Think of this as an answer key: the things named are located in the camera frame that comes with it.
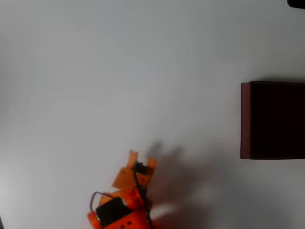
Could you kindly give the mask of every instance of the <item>orange robot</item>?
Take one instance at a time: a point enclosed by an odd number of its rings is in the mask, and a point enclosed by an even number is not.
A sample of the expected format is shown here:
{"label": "orange robot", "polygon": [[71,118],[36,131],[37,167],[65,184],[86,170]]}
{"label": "orange robot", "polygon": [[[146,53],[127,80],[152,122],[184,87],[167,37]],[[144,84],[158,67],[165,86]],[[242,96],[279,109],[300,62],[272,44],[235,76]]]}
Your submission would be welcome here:
{"label": "orange robot", "polygon": [[[152,203],[146,197],[157,160],[149,158],[144,166],[137,159],[138,153],[131,150],[127,166],[121,168],[112,185],[118,191],[93,194],[88,220],[94,229],[157,229],[150,217]],[[96,194],[102,197],[94,211],[92,203]]]}

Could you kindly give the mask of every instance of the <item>cable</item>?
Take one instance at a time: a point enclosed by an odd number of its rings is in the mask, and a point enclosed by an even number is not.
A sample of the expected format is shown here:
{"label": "cable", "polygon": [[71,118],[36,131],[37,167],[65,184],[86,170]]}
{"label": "cable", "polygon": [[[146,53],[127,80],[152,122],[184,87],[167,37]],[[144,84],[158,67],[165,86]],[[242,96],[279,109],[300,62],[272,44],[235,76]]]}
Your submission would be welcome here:
{"label": "cable", "polygon": [[111,198],[111,199],[114,198],[112,195],[109,195],[109,194],[104,193],[104,192],[94,192],[92,197],[91,197],[91,200],[90,200],[90,211],[93,211],[92,205],[93,205],[94,197],[95,197],[96,194],[100,194],[102,196],[106,196],[106,197]]}
{"label": "cable", "polygon": [[137,188],[140,192],[140,196],[144,203],[145,211],[147,213],[147,221],[149,223],[150,228],[153,229],[153,222],[152,222],[151,215],[150,215],[151,211],[149,209],[149,204],[148,204],[149,201],[146,197],[146,191],[144,191],[142,189],[141,185],[139,184],[138,177],[137,177],[137,165],[138,165],[138,161],[135,161],[133,164],[133,178],[134,178],[135,184],[137,185]]}
{"label": "cable", "polygon": [[1,218],[0,218],[0,229],[4,229]]}

